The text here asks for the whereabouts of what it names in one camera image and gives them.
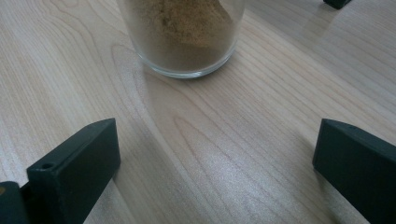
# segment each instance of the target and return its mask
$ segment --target glass jar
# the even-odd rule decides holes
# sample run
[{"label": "glass jar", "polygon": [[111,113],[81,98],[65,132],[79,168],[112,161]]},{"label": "glass jar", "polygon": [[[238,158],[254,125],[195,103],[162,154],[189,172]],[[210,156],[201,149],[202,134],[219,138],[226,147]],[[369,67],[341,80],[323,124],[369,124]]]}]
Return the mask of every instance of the glass jar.
[{"label": "glass jar", "polygon": [[118,0],[134,49],[155,71],[201,77],[233,53],[245,0]]}]

